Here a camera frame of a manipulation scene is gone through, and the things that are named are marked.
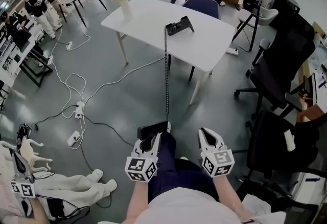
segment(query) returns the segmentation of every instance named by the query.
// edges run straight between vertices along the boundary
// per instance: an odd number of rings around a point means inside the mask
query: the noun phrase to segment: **power outlet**
[[[79,102],[77,102],[77,108],[76,108],[76,111],[75,111],[75,118],[80,119],[82,117],[81,116],[82,112],[83,112],[83,102],[79,101]]]
[[[66,49],[67,50],[70,50],[71,49],[71,47],[72,47],[72,42],[70,41],[70,42],[68,42],[68,44],[66,45]]]
[[[72,147],[75,142],[77,142],[80,139],[80,133],[75,130],[75,132],[71,135],[71,137],[67,140],[68,146]]]

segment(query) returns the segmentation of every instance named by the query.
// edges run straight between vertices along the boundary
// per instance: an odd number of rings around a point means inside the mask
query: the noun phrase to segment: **white power strip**
[[[75,111],[76,119],[80,119],[82,117],[81,115],[83,114],[83,105],[84,105],[83,101],[77,102],[77,107],[76,107],[76,111]]]
[[[80,139],[80,133],[75,130],[75,132],[71,135],[71,137],[67,140],[68,146],[72,147],[78,140]]]

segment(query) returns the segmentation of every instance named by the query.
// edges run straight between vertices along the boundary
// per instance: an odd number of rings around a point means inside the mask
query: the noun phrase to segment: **white fabric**
[[[24,217],[19,209],[18,201],[11,191],[10,180],[13,179],[13,163],[11,158],[7,160],[7,149],[0,145],[0,222],[2,224],[18,224],[18,217]],[[36,178],[50,175],[50,172],[34,173]],[[42,196],[64,199],[76,207],[91,206],[104,197],[109,196],[109,189],[105,184],[98,183],[96,176],[90,174],[87,177],[76,175],[66,177],[54,174],[43,180],[35,180],[35,193]],[[48,203],[45,198],[38,198],[49,219],[51,217]],[[71,214],[76,208],[64,202],[65,215]]]
[[[48,3],[48,9],[45,11],[45,16],[48,20],[48,22],[51,24],[54,30],[57,30],[60,28],[60,21],[59,21],[59,15],[57,14],[56,10],[53,8],[53,6]]]
[[[0,222],[18,224],[18,216],[24,214],[19,209],[18,201],[11,191],[10,181],[13,176],[13,164],[6,155],[8,149],[0,145]]]
[[[53,2],[51,2],[51,5],[57,11],[58,15],[61,15],[58,0],[54,0]],[[68,9],[67,9],[67,7],[65,5],[61,5],[61,9],[62,9],[63,13],[68,13]]]
[[[47,33],[47,35],[49,35],[50,37],[55,36],[55,32],[54,32],[51,24],[49,23],[48,19],[46,18],[45,14],[42,14],[41,16],[35,17],[35,18],[41,24],[41,26],[43,27],[43,29]]]
[[[283,224],[284,212],[258,216],[261,224]],[[176,188],[156,197],[135,224],[237,224],[237,215],[211,196],[196,190]]]

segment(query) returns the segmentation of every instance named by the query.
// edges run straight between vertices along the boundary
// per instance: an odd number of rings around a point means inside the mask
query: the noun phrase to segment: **navy chair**
[[[219,5],[214,0],[187,0],[182,6],[209,15],[211,17],[220,19]],[[168,69],[170,69],[170,63],[171,63],[171,55],[169,54]],[[193,72],[194,72],[194,66],[192,67],[189,81],[191,81],[192,79]]]

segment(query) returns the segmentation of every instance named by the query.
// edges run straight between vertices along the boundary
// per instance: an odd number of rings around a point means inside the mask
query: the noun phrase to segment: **chair armrest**
[[[270,41],[269,40],[267,40],[267,39],[262,39],[261,41],[260,41],[260,48],[262,48],[263,50],[267,50],[268,48],[269,48],[269,46],[270,46]]]
[[[297,96],[293,96],[289,93],[285,94],[285,100],[286,102],[291,105],[293,108],[295,108],[297,111],[302,111],[302,105],[300,100]]]

